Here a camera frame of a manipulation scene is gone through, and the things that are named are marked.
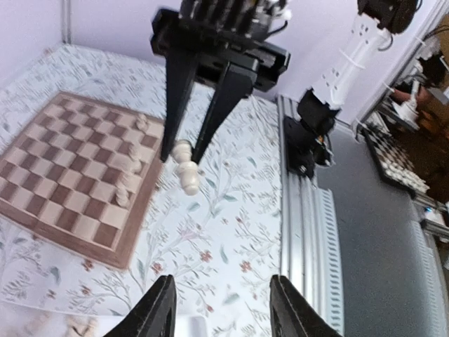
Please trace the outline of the white divided tray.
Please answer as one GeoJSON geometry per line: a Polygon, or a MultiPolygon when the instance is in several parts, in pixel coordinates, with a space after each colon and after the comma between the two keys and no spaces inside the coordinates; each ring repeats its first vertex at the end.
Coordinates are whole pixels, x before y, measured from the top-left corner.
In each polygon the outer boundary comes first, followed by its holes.
{"type": "Polygon", "coordinates": [[[178,315],[174,337],[208,337],[206,319],[202,316],[178,315]]]}

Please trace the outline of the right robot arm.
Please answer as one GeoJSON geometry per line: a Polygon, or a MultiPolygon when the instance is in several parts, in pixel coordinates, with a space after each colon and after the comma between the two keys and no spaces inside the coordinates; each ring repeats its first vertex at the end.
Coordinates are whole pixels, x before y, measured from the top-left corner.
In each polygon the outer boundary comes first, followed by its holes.
{"type": "MultiPolygon", "coordinates": [[[[305,92],[286,138],[294,167],[313,164],[318,139],[328,135],[361,70],[382,44],[404,32],[415,1],[359,1],[348,45],[305,92]]],[[[166,121],[161,160],[167,160],[195,83],[214,89],[192,160],[201,161],[215,132],[253,91],[269,91],[287,70],[290,54],[269,43],[276,19],[288,22],[287,1],[183,1],[160,8],[151,46],[166,60],[166,121]]]]}

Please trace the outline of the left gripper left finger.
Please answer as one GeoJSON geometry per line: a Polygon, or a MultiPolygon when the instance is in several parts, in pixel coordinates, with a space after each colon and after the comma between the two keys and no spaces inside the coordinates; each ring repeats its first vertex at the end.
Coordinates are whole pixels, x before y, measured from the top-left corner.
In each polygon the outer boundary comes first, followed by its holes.
{"type": "Polygon", "coordinates": [[[105,337],[174,337],[175,321],[175,279],[172,275],[162,275],[105,337]]]}

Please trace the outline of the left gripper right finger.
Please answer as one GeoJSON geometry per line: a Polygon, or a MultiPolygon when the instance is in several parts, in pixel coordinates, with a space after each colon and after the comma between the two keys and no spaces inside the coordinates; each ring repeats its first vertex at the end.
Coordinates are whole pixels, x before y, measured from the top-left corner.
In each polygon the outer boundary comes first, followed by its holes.
{"type": "Polygon", "coordinates": [[[341,337],[283,275],[270,280],[270,321],[272,336],[341,337]]]}

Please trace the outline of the wooden chessboard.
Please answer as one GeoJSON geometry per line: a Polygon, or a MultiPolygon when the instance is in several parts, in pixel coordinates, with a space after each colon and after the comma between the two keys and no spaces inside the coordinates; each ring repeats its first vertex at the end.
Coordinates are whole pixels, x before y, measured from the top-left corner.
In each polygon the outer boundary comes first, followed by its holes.
{"type": "Polygon", "coordinates": [[[163,121],[125,107],[59,92],[1,155],[1,214],[35,235],[119,270],[126,269],[162,164],[163,121]],[[131,144],[142,168],[129,171],[131,144]],[[129,175],[129,205],[116,183],[129,175]]]}

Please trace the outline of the light chess piece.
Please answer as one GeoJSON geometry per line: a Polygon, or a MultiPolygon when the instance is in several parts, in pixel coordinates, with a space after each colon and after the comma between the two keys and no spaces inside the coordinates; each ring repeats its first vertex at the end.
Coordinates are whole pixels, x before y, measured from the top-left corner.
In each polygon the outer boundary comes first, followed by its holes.
{"type": "Polygon", "coordinates": [[[172,150],[172,158],[177,164],[175,170],[184,193],[193,196],[198,193],[200,178],[198,165],[192,161],[192,145],[188,140],[178,140],[172,150]]]}
{"type": "Polygon", "coordinates": [[[148,129],[148,119],[146,114],[140,114],[136,120],[136,126],[137,128],[142,131],[146,132],[148,129]]]}
{"type": "Polygon", "coordinates": [[[133,173],[139,173],[142,168],[142,164],[140,161],[140,147],[135,144],[131,144],[129,147],[128,156],[130,160],[129,171],[133,173]]]}
{"type": "Polygon", "coordinates": [[[116,183],[116,202],[120,207],[127,207],[129,205],[129,175],[123,174],[116,183]]]}

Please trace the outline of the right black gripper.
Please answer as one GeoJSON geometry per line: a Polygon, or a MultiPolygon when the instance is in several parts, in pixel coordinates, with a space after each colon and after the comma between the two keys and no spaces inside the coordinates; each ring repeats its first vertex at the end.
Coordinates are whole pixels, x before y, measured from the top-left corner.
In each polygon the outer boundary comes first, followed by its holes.
{"type": "Polygon", "coordinates": [[[192,151],[192,161],[199,164],[216,131],[254,84],[267,92],[288,69],[290,53],[268,38],[282,32],[290,18],[287,1],[183,1],[177,11],[158,9],[150,44],[155,55],[166,57],[162,162],[171,154],[189,102],[199,63],[196,53],[205,55],[209,73],[222,68],[226,57],[259,62],[258,73],[233,63],[222,70],[192,151]]]}

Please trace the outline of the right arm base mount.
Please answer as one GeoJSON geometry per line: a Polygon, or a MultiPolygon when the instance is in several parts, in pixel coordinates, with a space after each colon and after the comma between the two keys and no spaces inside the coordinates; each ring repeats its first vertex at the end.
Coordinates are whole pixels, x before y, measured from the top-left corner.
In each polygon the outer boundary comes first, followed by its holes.
{"type": "Polygon", "coordinates": [[[335,163],[329,135],[317,136],[292,117],[283,118],[283,132],[289,172],[312,179],[316,166],[330,167],[335,163]]]}

